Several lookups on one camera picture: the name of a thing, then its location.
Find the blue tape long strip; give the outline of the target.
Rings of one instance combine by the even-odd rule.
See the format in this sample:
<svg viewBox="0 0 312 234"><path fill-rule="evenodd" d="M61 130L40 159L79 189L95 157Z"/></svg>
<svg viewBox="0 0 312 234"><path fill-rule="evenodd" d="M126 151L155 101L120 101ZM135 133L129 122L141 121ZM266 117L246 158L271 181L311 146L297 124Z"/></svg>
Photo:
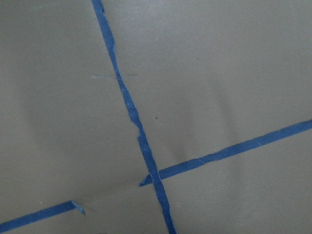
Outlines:
<svg viewBox="0 0 312 234"><path fill-rule="evenodd" d="M132 100L131 94L128 91L123 77L122 73L118 67L117 62L117 56L116 56L116 43L114 39L114 35L111 31L111 28L109 26L109 22L105 15L105 8L104 4L100 0L93 0L92 1L93 9L95 12L95 15L97 17L97 21L103 36L103 40L108 52L108 55L110 57L112 67L125 103L125 107L128 112L128 116L131 120L131 122L137 127L138 130L138 144L139 148L141 150L142 156L144 158L146 167L149 172L149 176L152 180L152 184L154 186L154 190L158 199L158 202L160 204L162 215L168 230L168 233L170 234L176 234L177 230L174 225L174 221L171 215L171 209L170 209L170 203L168 200L168 197L166 195L166 191L164 188L164 185L162 183L162 180L160 178L159 170L156 164L156 161L154 159L152 150L150 148L146 133L143 128L143 124L139 117L139 112L134 104L134 101Z"/></svg>

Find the blue tape crossing strip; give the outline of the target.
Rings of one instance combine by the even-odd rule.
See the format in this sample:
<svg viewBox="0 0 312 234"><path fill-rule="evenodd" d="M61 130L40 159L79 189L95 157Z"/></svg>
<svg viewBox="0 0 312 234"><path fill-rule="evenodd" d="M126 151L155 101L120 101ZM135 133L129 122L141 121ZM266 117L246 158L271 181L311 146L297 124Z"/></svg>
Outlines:
<svg viewBox="0 0 312 234"><path fill-rule="evenodd" d="M225 158L238 155L240 153L262 147L264 145L279 141L281 139L291 137L293 135L302 133L312 129L312 121L303 121L291 126L282 128L280 130L273 131L271 133L258 136L256 138L244 141L242 143L226 147L218 152L208 154L199 158L187 160L185 162L170 166L159 171L160 179L167 179L175 175L184 173L186 171L199 168L207 163L223 160Z"/></svg>

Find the blue tape short strip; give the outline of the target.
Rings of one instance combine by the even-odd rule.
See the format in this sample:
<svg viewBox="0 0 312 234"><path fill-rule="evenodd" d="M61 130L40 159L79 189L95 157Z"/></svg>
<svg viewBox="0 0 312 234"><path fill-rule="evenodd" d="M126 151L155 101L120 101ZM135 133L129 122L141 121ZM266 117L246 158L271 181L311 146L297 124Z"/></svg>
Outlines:
<svg viewBox="0 0 312 234"><path fill-rule="evenodd" d="M70 201L63 202L61 204L48 207L46 209L31 213L31 214L26 214L21 217L1 223L0 233L4 233L13 229L17 229L22 226L29 225L29 224L71 211L74 209L79 210L79 212L81 212L83 215L85 214L84 209L80 205L70 200Z"/></svg>

